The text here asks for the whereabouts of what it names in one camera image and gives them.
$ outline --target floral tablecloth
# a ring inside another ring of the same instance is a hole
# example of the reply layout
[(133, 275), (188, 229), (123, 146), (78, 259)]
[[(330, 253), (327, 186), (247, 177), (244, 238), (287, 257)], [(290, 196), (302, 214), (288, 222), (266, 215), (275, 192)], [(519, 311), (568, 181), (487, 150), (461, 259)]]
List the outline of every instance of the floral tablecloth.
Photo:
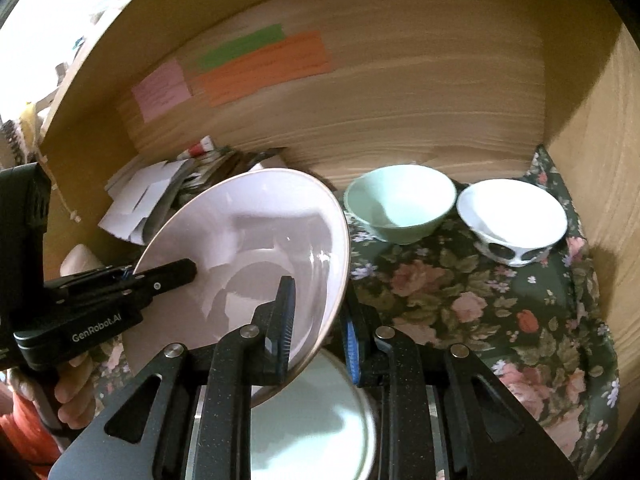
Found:
[[(519, 269), (496, 264), (478, 253), (455, 210), (408, 246), (374, 240), (346, 214), (351, 278), (361, 302), (416, 342), (463, 342), (477, 352), (586, 478), (616, 434), (616, 354), (580, 219), (544, 148), (523, 180), (548, 190), (567, 212), (567, 238), (548, 259)], [(100, 408), (130, 371), (119, 338), (94, 358)]]

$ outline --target sticky note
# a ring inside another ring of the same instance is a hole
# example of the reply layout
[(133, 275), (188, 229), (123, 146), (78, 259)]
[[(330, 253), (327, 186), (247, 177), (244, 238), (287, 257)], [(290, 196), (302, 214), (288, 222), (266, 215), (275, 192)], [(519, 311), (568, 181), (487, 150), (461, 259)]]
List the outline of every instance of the sticky note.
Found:
[(247, 36), (227, 41), (219, 47), (210, 50), (198, 60), (201, 72), (212, 70), (244, 54), (258, 50), (268, 44), (278, 43), (286, 38), (282, 25), (270, 25), (256, 30)]
[(182, 68), (175, 58), (160, 65), (131, 91), (145, 123), (191, 97)]
[(319, 32), (303, 32), (199, 76), (212, 106), (235, 101), (261, 88), (331, 71)]

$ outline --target bowl rim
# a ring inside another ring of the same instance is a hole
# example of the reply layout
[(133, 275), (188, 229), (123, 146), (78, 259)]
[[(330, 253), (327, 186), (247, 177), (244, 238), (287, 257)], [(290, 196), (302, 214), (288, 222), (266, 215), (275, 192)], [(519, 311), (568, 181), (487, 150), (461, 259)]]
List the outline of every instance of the bowl rim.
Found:
[[(452, 192), (452, 199), (450, 201), (449, 206), (446, 208), (446, 210), (443, 210), (442, 213), (440, 213), (437, 216), (434, 216), (434, 218), (432, 218), (431, 220), (428, 220), (426, 222), (422, 222), (419, 224), (412, 224), (412, 225), (407, 225), (407, 226), (396, 226), (396, 225), (391, 225), (391, 224), (375, 224), (373, 222), (369, 222), (367, 220), (365, 220), (364, 218), (362, 218), (361, 216), (357, 215), (356, 213), (354, 213), (353, 209), (351, 208), (351, 206), (349, 205), (349, 192), (351, 189), (353, 189), (353, 186), (363, 180), (365, 177), (368, 177), (370, 175), (372, 175), (373, 173), (377, 173), (377, 172), (382, 172), (384, 170), (388, 170), (389, 168), (401, 168), (401, 167), (409, 167), (409, 168), (423, 168), (425, 170), (429, 170), (430, 173), (437, 173), (440, 174), (441, 176), (443, 176), (444, 178), (447, 179), (448, 184), (450, 186), (450, 190)], [(446, 215), (447, 213), (449, 213), (449, 211), (451, 211), (451, 209), (453, 208), (453, 206), (456, 204), (456, 201), (458, 200), (458, 190), (456, 189), (456, 185), (453, 183), (453, 181), (442, 171), (436, 170), (435, 168), (432, 168), (431, 166), (425, 166), (423, 164), (391, 164), (390, 166), (382, 166), (382, 168), (376, 168), (375, 170), (371, 170), (371, 171), (367, 171), (366, 173), (361, 174), (360, 176), (354, 178), (349, 185), (347, 186), (347, 189), (344, 191), (344, 195), (342, 196), (342, 202), (344, 203), (345, 208), (347, 208), (347, 211), (353, 216), (355, 217), (355, 219), (367, 226), (371, 226), (373, 228), (376, 229), (386, 229), (386, 230), (395, 230), (395, 231), (402, 231), (402, 230), (407, 230), (407, 229), (415, 229), (417, 227), (423, 227), (426, 226), (428, 224), (430, 224), (431, 222), (434, 222), (440, 218), (442, 218), (444, 215)]]
[[(498, 238), (495, 238), (493, 236), (491, 236), (490, 234), (485, 233), (484, 231), (480, 231), (474, 227), (471, 227), (471, 225), (468, 224), (468, 222), (465, 220), (464, 216), (462, 215), (462, 213), (460, 212), (460, 200), (462, 199), (462, 196), (469, 190), (471, 189), (473, 186), (476, 186), (478, 184), (482, 184), (484, 182), (494, 182), (494, 181), (502, 181), (502, 182), (515, 182), (518, 184), (525, 184), (526, 186), (531, 186), (534, 189), (539, 190), (540, 192), (543, 192), (545, 194), (547, 194), (549, 196), (549, 198), (553, 199), (554, 202), (556, 202), (558, 204), (558, 207), (560, 208), (559, 210), (562, 211), (563, 217), (564, 217), (564, 231), (562, 231), (562, 234), (559, 235), (558, 238), (556, 238), (553, 242), (545, 244), (545, 245), (536, 245), (535, 247), (525, 247), (522, 245), (517, 245), (517, 244), (512, 244), (510, 242), (507, 242), (505, 240), (498, 240)], [(515, 247), (515, 248), (519, 248), (519, 249), (524, 249), (527, 251), (532, 251), (535, 249), (543, 249), (546, 247), (552, 247), (555, 244), (557, 244), (563, 236), (566, 235), (566, 230), (569, 228), (569, 219), (567, 218), (566, 215), (566, 211), (564, 210), (564, 207), (562, 207), (562, 204), (556, 199), (556, 197), (554, 197), (551, 193), (549, 193), (546, 189), (543, 189), (539, 186), (537, 186), (536, 184), (532, 184), (530, 182), (526, 182), (524, 180), (519, 180), (517, 178), (486, 178), (484, 180), (479, 180), (478, 182), (474, 182), (473, 184), (470, 184), (468, 187), (466, 187), (465, 189), (463, 189), (460, 194), (458, 195), (458, 199), (456, 200), (456, 211), (458, 212), (458, 216), (460, 216), (460, 219), (465, 223), (465, 225), (472, 230), (473, 232), (475, 232), (478, 235), (482, 235), (484, 238), (487, 238), (491, 243), (495, 243), (498, 245), (501, 245), (503, 247)]]
[(342, 254), (342, 259), (344, 261), (344, 265), (343, 265), (343, 269), (342, 269), (342, 283), (338, 287), (336, 300), (335, 300), (334, 304), (331, 307), (329, 307), (329, 309), (328, 309), (329, 316), (327, 318), (327, 323), (325, 324), (325, 326), (321, 326), (320, 327), (320, 330), (318, 331), (318, 338), (316, 338), (316, 341), (314, 342), (311, 350), (309, 352), (307, 352), (306, 354), (304, 354), (302, 356), (302, 359), (300, 359), (299, 362), (297, 362), (295, 365), (293, 365), (292, 367), (289, 368), (289, 370), (287, 371), (287, 379), (284, 381), (284, 383), (280, 384), (279, 386), (261, 386), (260, 390), (263, 391), (263, 393), (261, 395), (252, 396), (252, 398), (251, 398), (251, 407), (252, 408), (255, 407), (255, 406), (259, 406), (265, 400), (271, 399), (271, 397), (273, 397), (278, 392), (280, 392), (284, 388), (286, 388), (291, 383), (291, 381), (293, 381), (293, 379), (295, 379), (296, 377), (298, 377), (302, 373), (302, 370), (304, 370), (308, 366), (308, 364), (313, 360), (313, 358), (316, 357), (316, 354), (318, 354), (318, 352), (322, 349), (322, 345), (324, 343), (324, 340), (326, 339), (326, 337), (329, 334), (332, 326), (334, 325), (335, 318), (337, 317), (337, 315), (338, 315), (338, 313), (340, 311), (340, 308), (342, 306), (342, 300), (344, 299), (344, 294), (345, 294), (345, 291), (346, 291), (347, 282), (349, 281), (349, 275), (350, 275), (349, 273), (350, 273), (350, 270), (351, 270), (351, 237), (350, 237), (350, 234), (349, 234), (349, 227), (347, 225), (347, 219), (344, 216), (342, 207), (340, 206), (340, 203), (338, 202), (338, 199), (331, 192), (331, 190), (321, 180), (319, 180), (318, 178), (314, 177), (313, 175), (305, 173), (304, 171), (292, 170), (291, 168), (264, 168), (263, 170), (247, 171), (245, 173), (240, 173), (238, 175), (232, 176), (231, 178), (228, 178), (226, 180), (223, 180), (222, 182), (219, 182), (219, 183), (215, 184), (214, 186), (211, 186), (209, 189), (207, 189), (206, 191), (203, 191), (197, 197), (195, 197), (193, 200), (191, 200), (188, 204), (186, 204), (185, 206), (183, 206), (180, 209), (178, 209), (176, 214), (173, 215), (169, 219), (169, 221), (162, 226), (162, 228), (156, 233), (156, 235), (152, 238), (152, 240), (146, 246), (145, 250), (142, 253), (142, 256), (140, 256), (140, 258), (138, 259), (138, 261), (136, 263), (136, 266), (134, 268), (134, 271), (133, 271), (134, 273), (138, 272), (138, 269), (140, 267), (140, 262), (142, 262), (144, 260), (146, 252), (149, 250), (149, 248), (151, 247), (152, 243), (156, 240), (157, 237), (160, 236), (160, 233), (162, 233), (162, 231), (171, 222), (173, 222), (176, 218), (178, 218), (178, 216), (180, 215), (181, 212), (183, 212), (183, 211), (185, 211), (185, 209), (187, 209), (187, 206), (189, 204), (196, 202), (196, 200), (201, 200), (201, 197), (203, 197), (206, 194), (210, 193), (213, 189), (221, 187), (224, 184), (228, 184), (229, 182), (231, 182), (233, 180), (239, 180), (239, 179), (242, 179), (242, 178), (251, 178), (251, 177), (255, 178), (258, 174), (261, 174), (261, 173), (263, 173), (265, 171), (268, 172), (268, 173), (295, 174), (296, 176), (302, 176), (305, 180), (308, 180), (310, 183), (314, 184), (315, 186), (318, 186), (318, 189), (322, 190), (322, 192), (325, 193), (325, 195), (327, 195), (329, 197), (330, 202), (333, 202), (333, 204), (335, 205), (336, 209), (338, 211), (340, 211), (340, 215), (338, 216), (338, 219), (341, 219), (342, 221), (339, 222), (339, 230), (341, 231), (341, 234), (342, 234), (344, 240), (346, 241), (346, 243), (344, 245), (343, 254)]

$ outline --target person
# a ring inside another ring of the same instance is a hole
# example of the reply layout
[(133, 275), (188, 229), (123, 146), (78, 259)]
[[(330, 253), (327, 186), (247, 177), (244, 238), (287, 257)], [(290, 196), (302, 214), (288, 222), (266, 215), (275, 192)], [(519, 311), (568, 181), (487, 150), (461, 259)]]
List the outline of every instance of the person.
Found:
[[(58, 418), (74, 430), (84, 428), (94, 418), (93, 369), (94, 363), (88, 354), (58, 367), (60, 380), (54, 390), (61, 403)], [(60, 450), (40, 422), (33, 403), (33, 384), (17, 368), (7, 372), (7, 379), (12, 398), (4, 396), (4, 410), (11, 403), (13, 406), (10, 413), (0, 416), (0, 478), (46, 480)]]

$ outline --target pink sticky note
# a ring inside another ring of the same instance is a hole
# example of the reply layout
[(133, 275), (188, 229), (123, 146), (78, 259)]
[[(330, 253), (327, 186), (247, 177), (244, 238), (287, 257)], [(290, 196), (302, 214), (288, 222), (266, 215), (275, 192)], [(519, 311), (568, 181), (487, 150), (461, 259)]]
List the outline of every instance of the pink sticky note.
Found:
[(184, 73), (175, 57), (156, 68), (131, 91), (145, 123), (191, 97)]

